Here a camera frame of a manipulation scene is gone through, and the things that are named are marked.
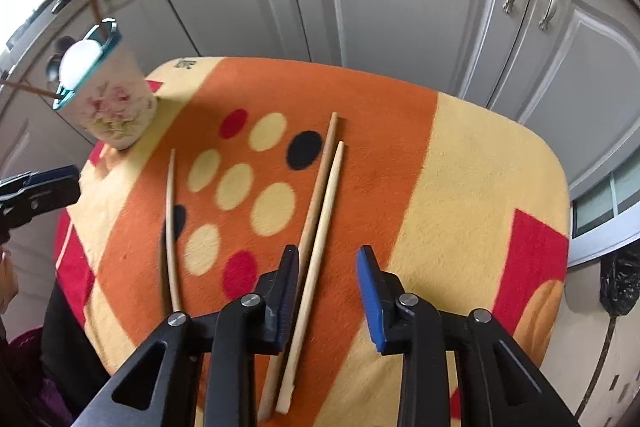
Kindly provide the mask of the white gloved left hand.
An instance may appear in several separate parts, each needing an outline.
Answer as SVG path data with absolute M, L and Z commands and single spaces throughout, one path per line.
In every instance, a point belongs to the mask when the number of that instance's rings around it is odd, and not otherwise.
M 5 314 L 11 301 L 20 291 L 17 275 L 14 271 L 14 264 L 11 254 L 1 248 L 0 254 L 0 313 Z

